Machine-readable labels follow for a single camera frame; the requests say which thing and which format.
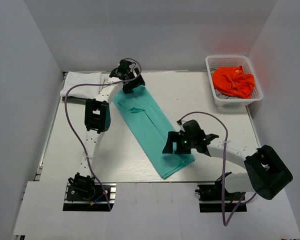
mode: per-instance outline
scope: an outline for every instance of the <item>folded white towel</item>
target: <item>folded white towel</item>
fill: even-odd
[[[60,91],[60,96],[66,96],[67,91],[78,84],[100,84],[101,72],[93,73],[78,73],[70,71],[68,72],[63,89]],[[71,90],[68,97],[76,97],[82,99],[94,99],[99,94],[100,86],[79,86]]]

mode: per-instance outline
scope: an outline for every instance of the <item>laundry basket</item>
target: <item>laundry basket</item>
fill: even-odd
[[[214,103],[218,107],[226,106],[246,106],[252,102],[260,101],[263,94],[256,77],[255,71],[246,56],[240,55],[212,55],[205,58],[206,68],[210,79],[211,90],[214,98]],[[238,99],[221,99],[218,98],[215,92],[214,83],[212,82],[212,75],[210,68],[218,69],[220,67],[243,67],[245,74],[252,74],[254,76],[255,87],[251,94],[251,98],[238,98]]]

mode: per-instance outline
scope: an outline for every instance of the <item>teal cloth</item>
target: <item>teal cloth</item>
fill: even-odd
[[[131,94],[124,94],[120,91],[113,102],[163,179],[170,177],[195,160],[191,154],[162,153],[168,132],[175,131],[175,129],[144,86],[133,89]]]

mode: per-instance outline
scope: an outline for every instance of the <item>red-orange fabric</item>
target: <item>red-orange fabric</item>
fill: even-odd
[[[220,93],[242,99],[250,99],[255,88],[255,77],[245,74],[242,66],[219,67],[212,75],[212,82]]]

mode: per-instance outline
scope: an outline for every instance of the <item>blue wire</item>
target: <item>blue wire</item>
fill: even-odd
[[[103,194],[100,197],[98,197],[96,200],[94,200],[93,203],[96,203],[102,196]]]

